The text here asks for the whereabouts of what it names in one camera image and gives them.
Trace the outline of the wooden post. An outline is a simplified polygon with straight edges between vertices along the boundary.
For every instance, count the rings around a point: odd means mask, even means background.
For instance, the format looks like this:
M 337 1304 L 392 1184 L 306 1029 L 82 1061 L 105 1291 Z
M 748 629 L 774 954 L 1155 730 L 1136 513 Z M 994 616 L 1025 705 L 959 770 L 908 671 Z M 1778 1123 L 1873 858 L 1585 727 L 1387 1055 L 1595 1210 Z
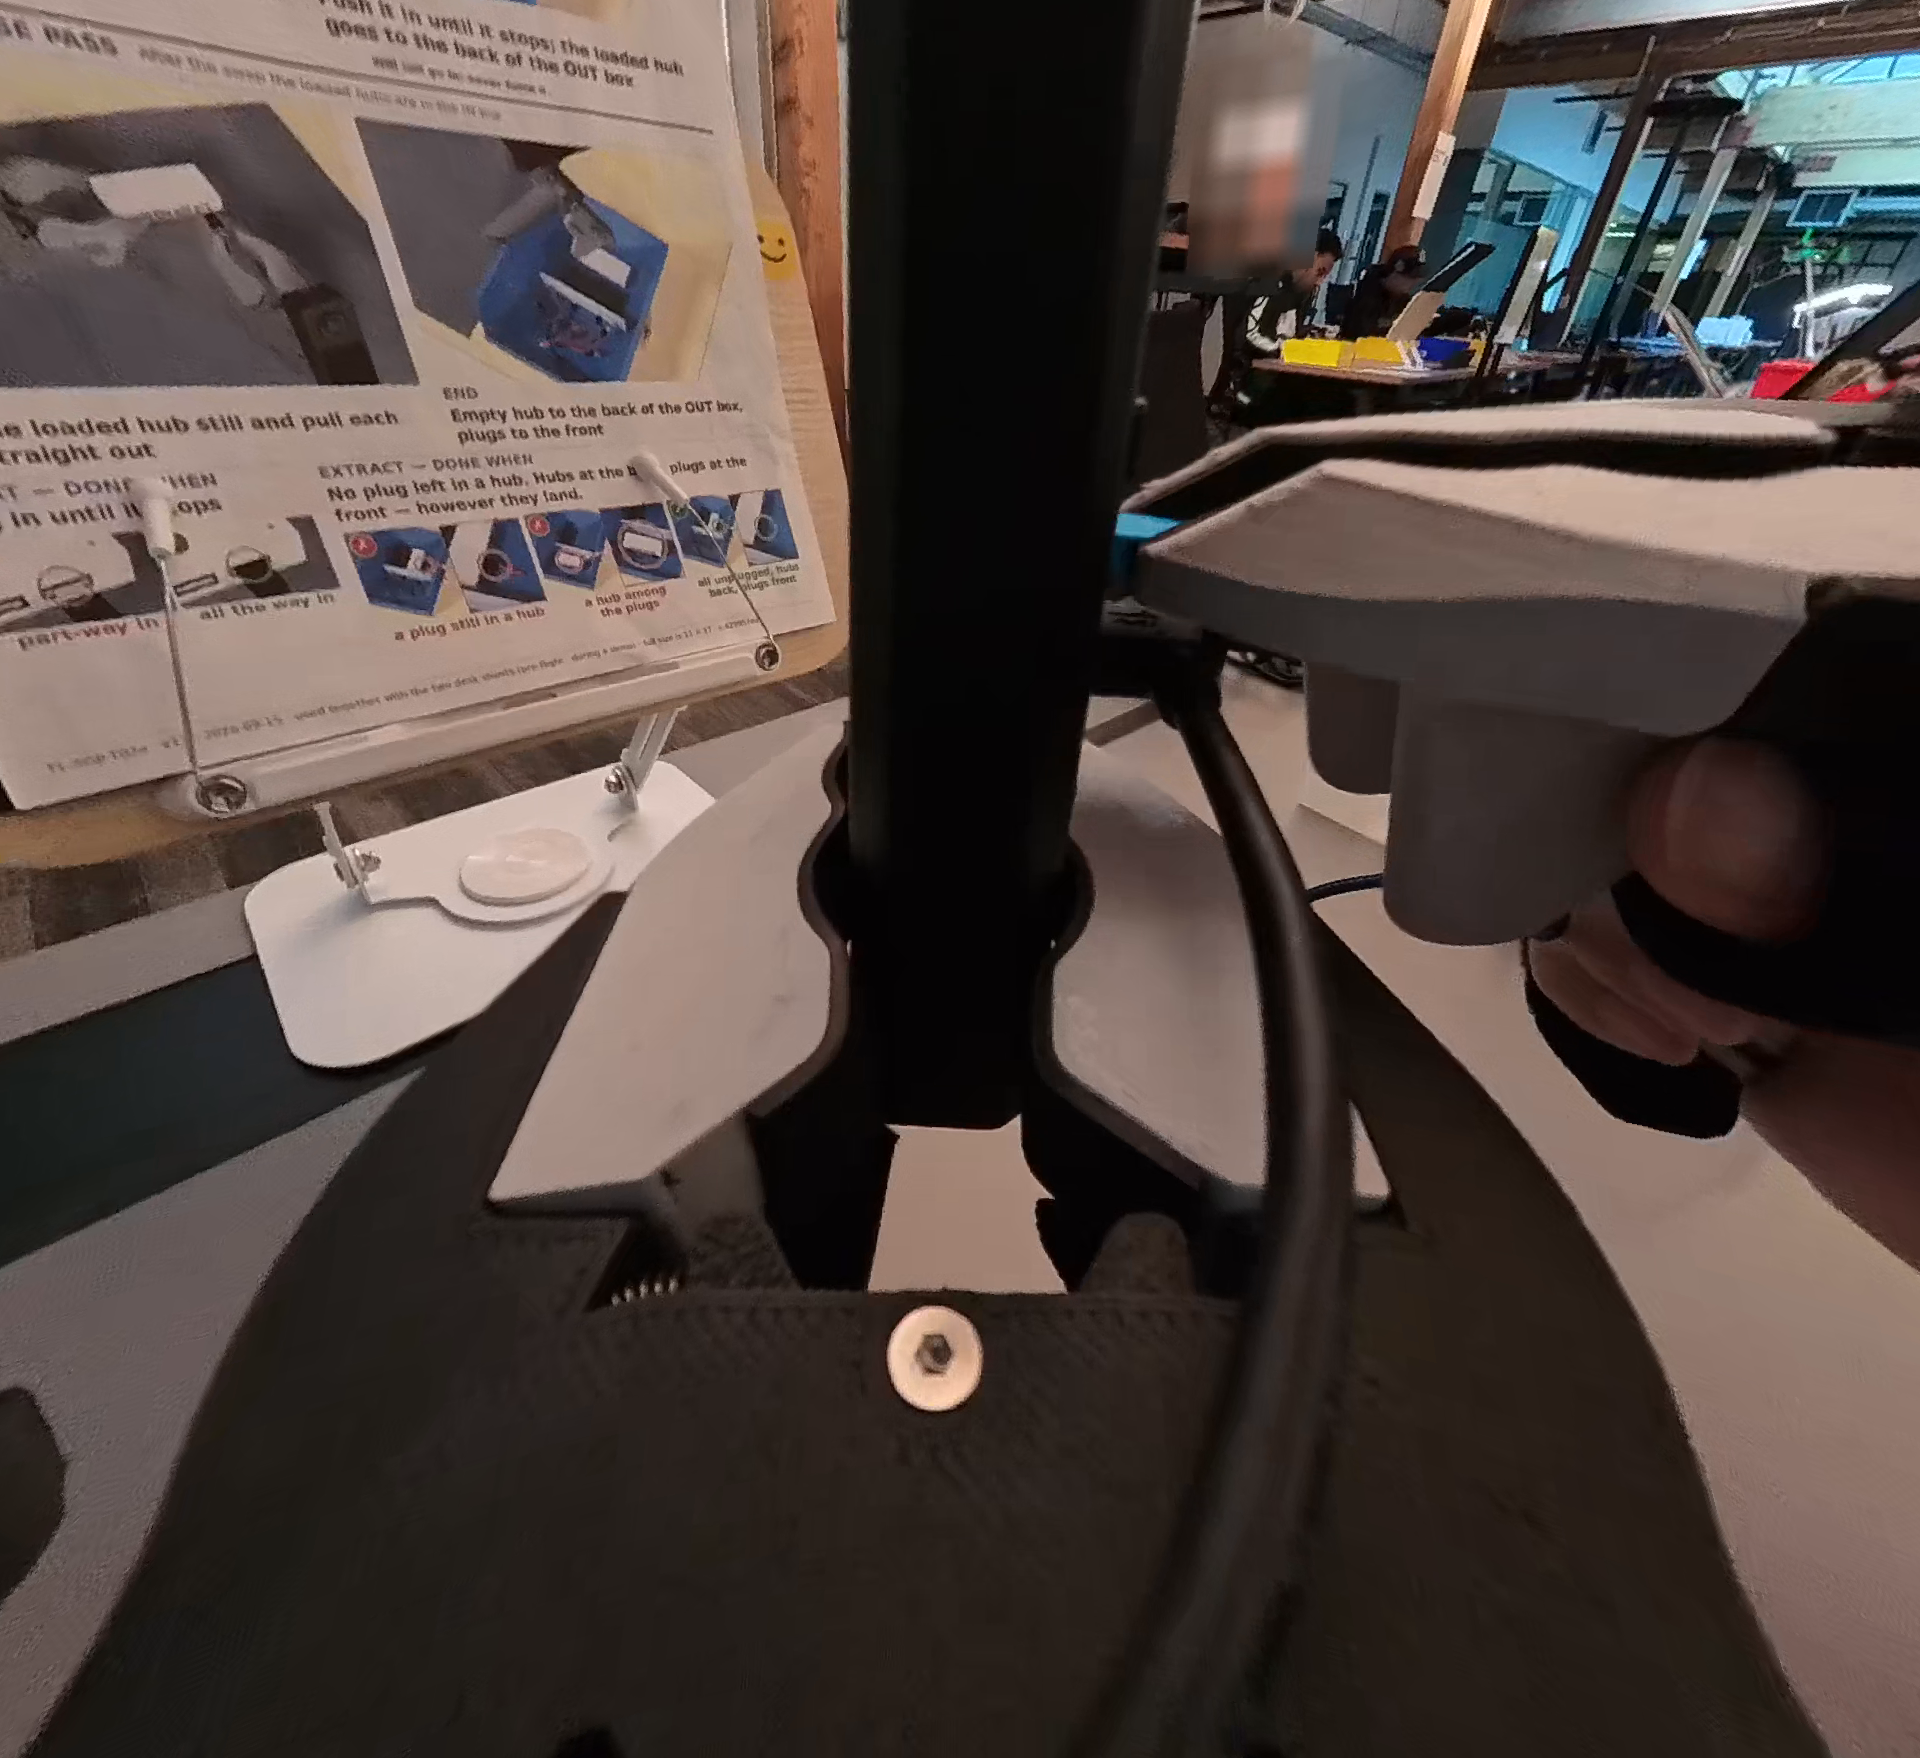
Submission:
M 1448 1 L 1387 226 L 1392 252 L 1419 244 L 1427 234 L 1428 216 L 1452 161 L 1463 99 L 1496 4 L 1498 0 Z

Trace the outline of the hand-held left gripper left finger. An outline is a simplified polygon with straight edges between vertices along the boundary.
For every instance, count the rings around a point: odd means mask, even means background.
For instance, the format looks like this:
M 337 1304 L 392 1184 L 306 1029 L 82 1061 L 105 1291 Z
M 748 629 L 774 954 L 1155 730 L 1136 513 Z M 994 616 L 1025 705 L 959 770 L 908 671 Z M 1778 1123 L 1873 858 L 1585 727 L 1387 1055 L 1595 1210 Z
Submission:
M 757 1213 L 802 1286 L 864 1289 L 896 1138 L 852 982 L 844 733 L 815 730 L 638 875 L 490 1187 L 692 1254 Z

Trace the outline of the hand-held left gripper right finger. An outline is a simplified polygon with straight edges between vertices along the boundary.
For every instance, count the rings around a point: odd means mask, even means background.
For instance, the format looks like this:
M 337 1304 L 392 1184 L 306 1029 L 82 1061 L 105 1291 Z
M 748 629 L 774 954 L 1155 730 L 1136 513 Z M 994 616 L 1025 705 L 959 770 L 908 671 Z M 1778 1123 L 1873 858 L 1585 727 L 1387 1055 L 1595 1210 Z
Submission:
M 1077 1289 L 1121 1217 L 1168 1217 L 1196 1289 L 1243 1289 L 1262 1228 L 1265 1061 L 1226 846 L 1152 782 L 1085 766 L 1072 852 L 1023 1114 L 1044 1247 Z

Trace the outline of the black hub silver rim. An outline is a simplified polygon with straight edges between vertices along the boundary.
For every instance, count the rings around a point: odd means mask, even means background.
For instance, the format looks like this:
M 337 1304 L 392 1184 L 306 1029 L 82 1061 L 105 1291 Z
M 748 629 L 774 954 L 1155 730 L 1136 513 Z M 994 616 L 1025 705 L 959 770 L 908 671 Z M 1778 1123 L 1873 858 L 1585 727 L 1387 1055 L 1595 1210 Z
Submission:
M 1069 905 L 1198 0 L 847 0 L 854 1026 L 994 1128 Z

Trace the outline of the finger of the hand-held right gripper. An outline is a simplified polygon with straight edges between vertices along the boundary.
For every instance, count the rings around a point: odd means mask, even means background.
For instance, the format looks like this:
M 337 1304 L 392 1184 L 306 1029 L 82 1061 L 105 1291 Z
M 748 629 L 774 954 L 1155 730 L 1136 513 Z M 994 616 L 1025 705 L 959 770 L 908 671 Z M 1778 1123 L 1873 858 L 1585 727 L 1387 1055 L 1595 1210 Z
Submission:
M 1841 449 L 1839 432 L 1800 405 L 1565 401 L 1287 424 L 1136 489 L 1118 539 L 1149 542 L 1331 464 L 1369 468 L 1365 513 L 1433 505 L 1446 521 L 1644 544 L 1832 544 Z
M 1388 917 L 1498 946 L 1622 875 L 1629 780 L 1800 635 L 1832 482 L 1337 460 L 1149 542 L 1133 581 L 1354 682 L 1318 772 L 1384 782 Z

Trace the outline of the white stand base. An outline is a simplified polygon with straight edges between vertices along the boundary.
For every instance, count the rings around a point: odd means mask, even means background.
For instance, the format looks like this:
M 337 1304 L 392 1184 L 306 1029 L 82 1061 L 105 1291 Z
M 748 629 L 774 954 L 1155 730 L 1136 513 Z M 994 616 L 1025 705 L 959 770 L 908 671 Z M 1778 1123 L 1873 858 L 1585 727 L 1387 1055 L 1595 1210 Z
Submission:
M 324 852 L 245 898 L 293 1055 L 348 1071 L 467 1023 L 713 806 L 669 761 L 638 796 L 617 776 L 593 767 L 366 840 L 317 802 Z

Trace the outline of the person's right hand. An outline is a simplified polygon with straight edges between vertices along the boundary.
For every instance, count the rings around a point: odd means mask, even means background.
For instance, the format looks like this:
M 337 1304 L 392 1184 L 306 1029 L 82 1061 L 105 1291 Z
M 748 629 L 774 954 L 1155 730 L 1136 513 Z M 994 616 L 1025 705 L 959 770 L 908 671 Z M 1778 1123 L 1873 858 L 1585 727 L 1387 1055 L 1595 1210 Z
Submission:
M 1614 1117 L 1747 1123 L 1918 1263 L 1916 801 L 1704 737 L 1636 784 L 1631 877 L 1523 948 L 1529 1012 Z

